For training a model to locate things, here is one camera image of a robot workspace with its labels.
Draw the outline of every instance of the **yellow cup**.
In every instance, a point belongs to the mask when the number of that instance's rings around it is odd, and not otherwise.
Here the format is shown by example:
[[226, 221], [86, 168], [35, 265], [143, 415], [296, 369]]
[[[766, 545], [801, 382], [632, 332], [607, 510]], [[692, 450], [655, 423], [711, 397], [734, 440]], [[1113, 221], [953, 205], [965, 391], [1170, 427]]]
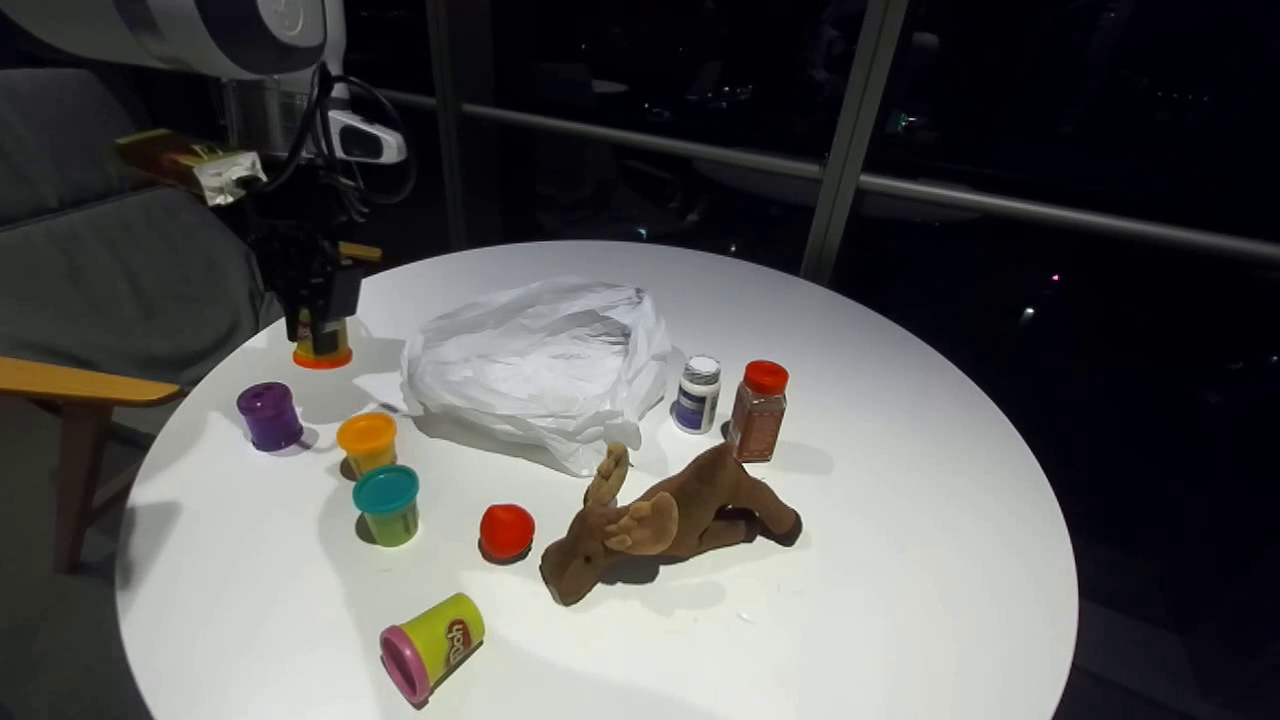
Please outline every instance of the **yellow cup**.
[[335, 442], [349, 450], [353, 478], [396, 463], [396, 421], [383, 413], [353, 415], [335, 427]]

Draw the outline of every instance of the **white plastic bag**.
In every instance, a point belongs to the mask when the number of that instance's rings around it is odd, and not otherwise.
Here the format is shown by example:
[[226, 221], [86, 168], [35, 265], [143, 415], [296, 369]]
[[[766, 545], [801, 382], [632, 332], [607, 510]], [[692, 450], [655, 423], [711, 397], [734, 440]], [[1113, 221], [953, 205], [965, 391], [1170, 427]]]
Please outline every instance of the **white plastic bag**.
[[606, 442], [642, 442], [675, 362], [646, 289], [564, 275], [428, 319], [399, 372], [428, 432], [594, 476]]

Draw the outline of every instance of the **red bottle cap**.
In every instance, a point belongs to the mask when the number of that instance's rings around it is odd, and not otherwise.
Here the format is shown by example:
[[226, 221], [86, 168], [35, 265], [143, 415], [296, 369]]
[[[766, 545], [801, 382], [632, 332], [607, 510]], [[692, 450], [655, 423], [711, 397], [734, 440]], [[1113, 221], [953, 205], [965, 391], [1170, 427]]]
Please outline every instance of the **red bottle cap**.
[[490, 502], [482, 517], [482, 556], [490, 562], [518, 562], [532, 546], [532, 517], [521, 502]]
[[756, 397], [781, 397], [781, 391], [787, 391], [787, 369], [776, 358], [754, 358], [746, 382]]

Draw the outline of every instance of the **spice jar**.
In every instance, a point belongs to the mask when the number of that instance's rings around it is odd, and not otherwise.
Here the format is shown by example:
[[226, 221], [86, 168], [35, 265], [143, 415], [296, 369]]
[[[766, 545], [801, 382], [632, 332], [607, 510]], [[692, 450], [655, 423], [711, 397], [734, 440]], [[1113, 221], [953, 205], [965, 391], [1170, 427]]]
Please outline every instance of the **spice jar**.
[[771, 460], [776, 436], [787, 413], [787, 369], [776, 358], [754, 358], [727, 421], [727, 440], [738, 440], [738, 460], [766, 463]]

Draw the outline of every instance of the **table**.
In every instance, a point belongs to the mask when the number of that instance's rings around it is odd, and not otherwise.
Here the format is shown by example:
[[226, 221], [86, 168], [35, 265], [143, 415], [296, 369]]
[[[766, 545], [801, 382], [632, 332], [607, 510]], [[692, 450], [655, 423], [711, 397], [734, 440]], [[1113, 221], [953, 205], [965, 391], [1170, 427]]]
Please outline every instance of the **table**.
[[[792, 369], [766, 478], [804, 510], [804, 538], [756, 538], [598, 588], [561, 606], [538, 556], [583, 478], [418, 432], [422, 535], [357, 538], [331, 442], [345, 413], [399, 404], [399, 348], [433, 314], [497, 289], [594, 275], [649, 289], [686, 353], [724, 358], [724, 398], [754, 354]], [[1076, 558], [1044, 469], [999, 408], [891, 319], [807, 278], [655, 244], [509, 244], [373, 275], [357, 362], [299, 372], [283, 327], [229, 354], [158, 436], [127, 496], [116, 613], [158, 720], [646, 715], [646, 720], [1023, 720], [1053, 715], [1076, 650]], [[236, 391], [296, 387], [314, 450], [251, 450]], [[642, 491], [711, 436], [655, 408]], [[490, 502], [538, 510], [524, 562], [477, 553]], [[376, 635], [471, 592], [490, 642], [413, 711]]]

